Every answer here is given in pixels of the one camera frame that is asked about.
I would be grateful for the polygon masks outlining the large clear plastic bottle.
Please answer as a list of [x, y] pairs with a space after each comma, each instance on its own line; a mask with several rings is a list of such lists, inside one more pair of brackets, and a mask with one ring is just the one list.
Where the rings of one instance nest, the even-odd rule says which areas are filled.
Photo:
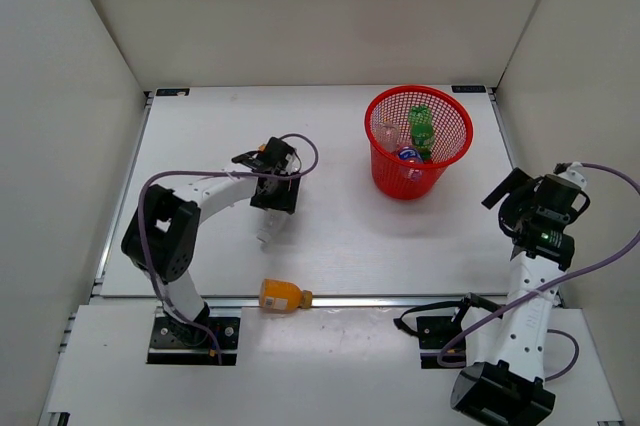
[[289, 214], [278, 210], [265, 210], [256, 237], [262, 246], [267, 246], [284, 228]]

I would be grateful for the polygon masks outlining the orange juice bottle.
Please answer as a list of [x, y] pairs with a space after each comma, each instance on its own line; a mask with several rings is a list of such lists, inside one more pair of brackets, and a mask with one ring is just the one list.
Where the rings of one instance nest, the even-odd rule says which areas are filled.
[[291, 282], [264, 279], [259, 294], [259, 306], [268, 311], [292, 312], [297, 309], [310, 309], [313, 293], [300, 289]]

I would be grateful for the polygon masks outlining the green plastic soda bottle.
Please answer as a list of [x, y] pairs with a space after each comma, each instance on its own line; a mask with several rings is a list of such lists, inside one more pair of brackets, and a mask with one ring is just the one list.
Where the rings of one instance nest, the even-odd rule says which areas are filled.
[[413, 147], [425, 162], [431, 162], [435, 133], [430, 108], [426, 105], [412, 107], [408, 114], [408, 123]]

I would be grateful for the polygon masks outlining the clear bottle red label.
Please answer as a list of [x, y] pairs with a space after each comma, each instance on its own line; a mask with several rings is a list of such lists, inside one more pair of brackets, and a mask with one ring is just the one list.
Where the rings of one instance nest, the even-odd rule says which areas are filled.
[[394, 153], [398, 149], [399, 136], [399, 128], [392, 121], [384, 121], [376, 128], [376, 139], [386, 152]]

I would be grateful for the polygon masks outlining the blue label water bottle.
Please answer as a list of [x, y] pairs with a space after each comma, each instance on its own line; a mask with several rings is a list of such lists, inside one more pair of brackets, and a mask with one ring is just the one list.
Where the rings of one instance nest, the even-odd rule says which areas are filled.
[[424, 161], [414, 147], [400, 147], [396, 151], [396, 157], [403, 163], [403, 166], [400, 167], [400, 173], [404, 178], [413, 182], [417, 182], [422, 178], [420, 166], [424, 164]]

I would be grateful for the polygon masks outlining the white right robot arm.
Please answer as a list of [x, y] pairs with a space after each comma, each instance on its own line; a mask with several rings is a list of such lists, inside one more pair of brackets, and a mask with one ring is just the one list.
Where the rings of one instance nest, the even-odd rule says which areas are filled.
[[450, 404], [481, 425], [538, 425], [553, 411], [543, 367], [547, 328], [556, 282], [575, 253], [565, 230], [590, 205], [577, 168], [561, 163], [539, 177], [515, 168], [482, 202], [497, 208], [499, 228], [513, 244], [508, 309], [471, 305], [449, 321], [466, 353]]

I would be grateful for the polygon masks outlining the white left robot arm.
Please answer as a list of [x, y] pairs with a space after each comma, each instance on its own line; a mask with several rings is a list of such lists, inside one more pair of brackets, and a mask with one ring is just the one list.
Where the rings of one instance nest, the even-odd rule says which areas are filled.
[[188, 272], [199, 227], [247, 200], [264, 212], [258, 240], [270, 242], [296, 209], [302, 164], [287, 142], [293, 136], [272, 137], [264, 146], [234, 157], [220, 172], [191, 172], [193, 180], [178, 188], [158, 183], [172, 171], [159, 173], [139, 193], [121, 250], [150, 280], [168, 328], [189, 348], [206, 347], [211, 355], [220, 350], [209, 326], [210, 308]]

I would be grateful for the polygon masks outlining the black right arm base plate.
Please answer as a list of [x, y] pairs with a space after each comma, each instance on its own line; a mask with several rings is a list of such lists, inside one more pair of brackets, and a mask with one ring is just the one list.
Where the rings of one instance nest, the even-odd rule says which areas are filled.
[[423, 369], [441, 368], [439, 351], [463, 330], [462, 320], [471, 309], [492, 313], [500, 308], [495, 302], [469, 293], [460, 300], [448, 300], [416, 306], [393, 319], [401, 332], [418, 340]]

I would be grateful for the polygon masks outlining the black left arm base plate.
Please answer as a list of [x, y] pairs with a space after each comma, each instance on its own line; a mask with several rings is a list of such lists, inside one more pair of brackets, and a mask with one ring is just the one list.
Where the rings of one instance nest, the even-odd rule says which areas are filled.
[[146, 362], [171, 366], [235, 366], [241, 317], [210, 316], [208, 328], [220, 352], [202, 330], [185, 326], [159, 311], [150, 333]]

